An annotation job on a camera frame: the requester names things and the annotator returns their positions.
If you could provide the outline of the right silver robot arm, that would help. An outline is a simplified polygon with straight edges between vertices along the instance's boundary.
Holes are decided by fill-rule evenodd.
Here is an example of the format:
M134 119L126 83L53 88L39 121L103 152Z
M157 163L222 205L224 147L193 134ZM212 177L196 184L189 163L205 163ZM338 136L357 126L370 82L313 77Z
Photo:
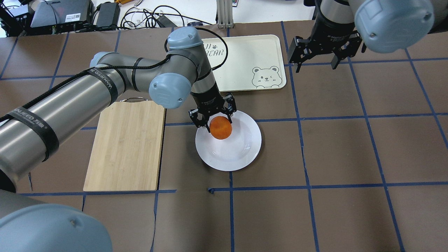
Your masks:
M315 24L309 38L295 36L287 51L297 72L318 55L333 54L335 69L359 49L393 53L447 31L446 0L305 0L304 5L315 7Z

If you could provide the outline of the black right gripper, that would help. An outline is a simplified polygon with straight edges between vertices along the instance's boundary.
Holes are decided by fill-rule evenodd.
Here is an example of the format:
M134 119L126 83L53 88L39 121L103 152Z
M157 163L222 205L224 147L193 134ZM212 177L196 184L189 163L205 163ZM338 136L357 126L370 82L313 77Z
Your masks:
M331 68L335 70L342 60L356 55L362 41L361 35L354 30L354 23L316 21L309 38L293 37L287 59L296 66L295 72L299 73L305 61L318 55L333 54Z

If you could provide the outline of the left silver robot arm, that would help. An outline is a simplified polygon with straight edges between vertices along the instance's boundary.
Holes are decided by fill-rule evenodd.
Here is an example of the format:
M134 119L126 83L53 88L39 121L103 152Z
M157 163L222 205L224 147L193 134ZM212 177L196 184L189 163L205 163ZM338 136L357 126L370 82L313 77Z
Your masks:
M165 109L180 107L191 95L197 105L189 117L208 127L218 113L237 111L234 96L221 96L200 27L181 27L168 35L161 62L117 52L98 52L90 66L1 117L1 190L16 193L16 183L53 156L60 145L105 110L126 90L147 92Z

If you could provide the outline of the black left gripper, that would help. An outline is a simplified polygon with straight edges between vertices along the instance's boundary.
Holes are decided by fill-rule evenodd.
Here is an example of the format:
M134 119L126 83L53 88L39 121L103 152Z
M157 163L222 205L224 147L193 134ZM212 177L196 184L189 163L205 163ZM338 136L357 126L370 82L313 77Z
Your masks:
M209 119L218 113L225 114L229 123L232 124L231 117L237 111L236 101L232 93L228 92L225 96L221 96L217 84L214 84L206 92L192 92L191 95L197 108L189 110L189 118L197 128L206 127L208 133L210 133Z

